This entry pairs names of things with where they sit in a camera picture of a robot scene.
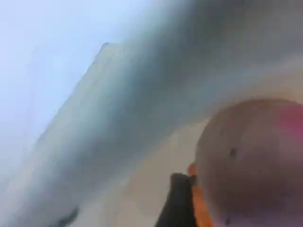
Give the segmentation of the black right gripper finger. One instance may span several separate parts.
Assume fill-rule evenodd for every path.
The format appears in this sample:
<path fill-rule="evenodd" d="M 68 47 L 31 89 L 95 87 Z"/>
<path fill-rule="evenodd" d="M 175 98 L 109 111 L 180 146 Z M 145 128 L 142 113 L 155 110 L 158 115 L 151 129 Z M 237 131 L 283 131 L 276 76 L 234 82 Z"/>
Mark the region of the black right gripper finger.
<path fill-rule="evenodd" d="M 192 186 L 195 176 L 173 173 L 169 192 L 155 227 L 196 227 Z"/>

